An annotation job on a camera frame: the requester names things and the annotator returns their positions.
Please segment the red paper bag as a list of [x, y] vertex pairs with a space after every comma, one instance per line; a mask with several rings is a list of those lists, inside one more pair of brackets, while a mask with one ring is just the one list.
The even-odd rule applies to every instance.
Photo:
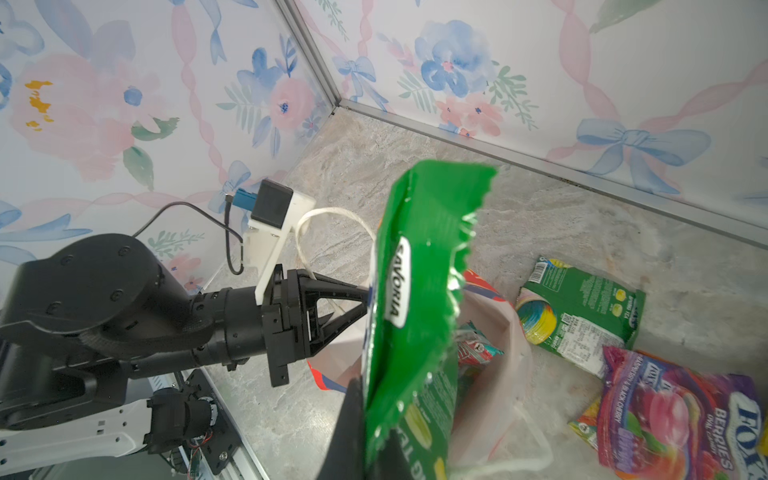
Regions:
[[[377, 235], [378, 232], [366, 286], [367, 313], [310, 361], [323, 387], [340, 390], [344, 395], [355, 378], [361, 379], [363, 389], [363, 355], [371, 313]], [[531, 349], [519, 317], [508, 301], [468, 267], [464, 278], [458, 327], [472, 322], [504, 354], [481, 367], [458, 363], [456, 410], [444, 479], [495, 478], [541, 470], [552, 462], [553, 453], [539, 429], [532, 432], [539, 441], [538, 456], [513, 457], [501, 449], [505, 440], [515, 437], [513, 423], [521, 416], [518, 404], [532, 369]]]

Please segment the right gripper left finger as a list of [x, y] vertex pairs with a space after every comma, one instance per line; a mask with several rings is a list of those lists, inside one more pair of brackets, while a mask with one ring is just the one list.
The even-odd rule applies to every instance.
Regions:
[[360, 378], [352, 379], [344, 397], [329, 448], [317, 480], [362, 480], [365, 420]]

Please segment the teal snack pack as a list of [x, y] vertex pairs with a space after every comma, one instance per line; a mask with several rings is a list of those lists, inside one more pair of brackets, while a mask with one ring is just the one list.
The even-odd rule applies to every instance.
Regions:
[[461, 366], [485, 366], [504, 354], [504, 351], [495, 347], [472, 322], [459, 326], [455, 339], [458, 363]]

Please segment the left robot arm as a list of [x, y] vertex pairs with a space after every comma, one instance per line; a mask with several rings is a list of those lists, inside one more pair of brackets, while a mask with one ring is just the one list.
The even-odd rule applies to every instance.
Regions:
[[364, 288], [275, 267], [266, 288], [189, 294], [139, 240], [101, 234], [22, 264], [1, 312], [1, 473], [240, 447], [204, 377], [265, 356], [273, 386], [367, 311]]

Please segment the yellow green candy pack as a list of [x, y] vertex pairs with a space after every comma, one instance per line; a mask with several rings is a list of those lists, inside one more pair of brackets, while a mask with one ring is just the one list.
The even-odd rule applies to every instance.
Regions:
[[363, 355], [366, 478], [397, 434], [411, 479], [444, 479], [457, 399], [455, 334], [476, 212], [495, 168], [423, 160], [379, 227]]

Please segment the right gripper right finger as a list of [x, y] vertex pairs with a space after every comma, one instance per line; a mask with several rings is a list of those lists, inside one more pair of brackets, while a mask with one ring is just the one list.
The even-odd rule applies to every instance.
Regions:
[[410, 480], [410, 467], [400, 446], [397, 434], [390, 434], [382, 451], [374, 461], [375, 480]]

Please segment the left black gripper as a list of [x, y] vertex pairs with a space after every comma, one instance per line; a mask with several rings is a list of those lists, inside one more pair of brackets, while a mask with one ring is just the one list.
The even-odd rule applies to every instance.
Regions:
[[[287, 385], [289, 365], [314, 357], [360, 320], [368, 311], [368, 297], [365, 287], [309, 271], [307, 275], [303, 270], [285, 271], [278, 264], [261, 305], [271, 385]], [[320, 316], [319, 300], [350, 301], [357, 305], [337, 317]]]

